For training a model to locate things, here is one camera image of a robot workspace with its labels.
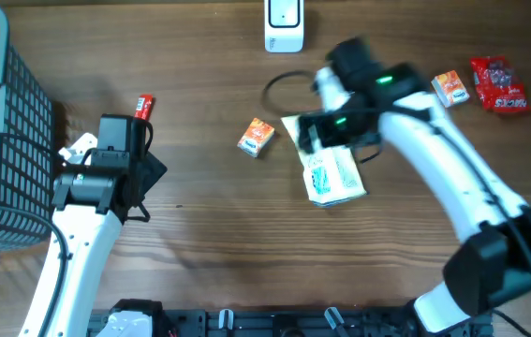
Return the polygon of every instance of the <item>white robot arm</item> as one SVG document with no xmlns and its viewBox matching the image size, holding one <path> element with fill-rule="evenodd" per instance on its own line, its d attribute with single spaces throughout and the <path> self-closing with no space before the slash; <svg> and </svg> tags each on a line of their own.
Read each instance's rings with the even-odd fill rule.
<svg viewBox="0 0 531 337">
<path fill-rule="evenodd" d="M 151 135 L 145 143 L 147 128 Z M 152 133 L 150 124 L 141 119 L 103 115 L 97 146 L 88 151 L 91 165 L 69 165 L 55 180 L 52 221 L 65 237 L 67 263 L 60 266 L 64 247 L 53 233 L 20 336 L 86 334 L 100 275 L 122 225 L 127 219 L 148 222 L 150 215 L 141 202 L 167 171 L 148 152 Z M 144 217 L 128 217 L 132 207 Z M 136 314 L 126 315 L 124 325 L 110 328 L 117 335 L 152 331 L 149 317 Z"/>
<path fill-rule="evenodd" d="M 324 110 L 335 111 L 343 106 L 350 96 L 328 67 L 317 73 L 317 87 Z M 396 147 L 413 165 L 452 222 L 459 242 L 480 232 L 479 224 L 502 224 L 506 219 L 488 204 L 487 193 L 478 178 L 463 158 L 446 139 L 439 137 L 433 127 L 441 128 L 472 160 L 477 170 L 498 194 L 510 217 L 517 217 L 526 206 L 521 196 L 508 188 L 488 167 L 450 120 L 437 96 L 418 92 L 394 102 L 394 105 L 412 110 L 428 110 L 431 120 L 418 118 L 391 110 L 379 117 L 379 133 L 383 140 Z M 445 283 L 420 296 L 415 301 L 421 324 L 427 331 L 437 333 L 447 330 L 470 318 L 455 303 Z"/>
</svg>

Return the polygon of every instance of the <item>green led light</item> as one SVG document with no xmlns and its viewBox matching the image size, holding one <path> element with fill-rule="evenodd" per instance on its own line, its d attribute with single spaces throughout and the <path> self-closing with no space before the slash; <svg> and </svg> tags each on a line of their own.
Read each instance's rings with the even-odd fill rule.
<svg viewBox="0 0 531 337">
<path fill-rule="evenodd" d="M 383 78 L 379 78 L 376 80 L 377 84 L 386 84 L 390 83 L 393 80 L 392 76 L 384 76 Z"/>
<path fill-rule="evenodd" d="M 336 125 L 340 125 L 347 121 L 347 117 L 342 117 L 336 120 Z"/>
</svg>

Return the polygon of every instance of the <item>white box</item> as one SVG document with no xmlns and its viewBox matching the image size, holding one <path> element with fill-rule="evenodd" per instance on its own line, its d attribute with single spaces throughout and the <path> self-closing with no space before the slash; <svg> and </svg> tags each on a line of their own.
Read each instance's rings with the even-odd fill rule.
<svg viewBox="0 0 531 337">
<path fill-rule="evenodd" d="M 304 43 L 304 0 L 264 0 L 265 50 L 297 52 Z"/>
</svg>

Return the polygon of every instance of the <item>white device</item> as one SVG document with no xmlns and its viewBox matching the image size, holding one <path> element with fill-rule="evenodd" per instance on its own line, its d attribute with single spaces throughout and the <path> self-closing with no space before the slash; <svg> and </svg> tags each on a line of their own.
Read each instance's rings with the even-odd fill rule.
<svg viewBox="0 0 531 337">
<path fill-rule="evenodd" d="M 79 164 L 84 158 L 86 151 L 95 148 L 97 143 L 98 139 L 96 139 L 93 134 L 86 132 L 85 134 L 81 135 L 81 137 L 70 147 L 61 148 L 61 150 L 59 150 L 59 154 L 64 157 L 68 163 Z M 90 156 L 88 156 L 84 164 L 90 165 Z"/>
<path fill-rule="evenodd" d="M 265 50 L 297 52 L 304 43 L 304 0 L 264 0 Z"/>
</svg>

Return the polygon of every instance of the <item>red snack bag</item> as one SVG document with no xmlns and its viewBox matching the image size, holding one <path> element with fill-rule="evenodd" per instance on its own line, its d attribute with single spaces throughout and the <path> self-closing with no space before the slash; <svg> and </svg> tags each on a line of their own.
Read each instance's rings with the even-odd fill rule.
<svg viewBox="0 0 531 337">
<path fill-rule="evenodd" d="M 504 56 L 471 59 L 481 105 L 498 113 L 530 111 L 524 86 Z"/>
</svg>

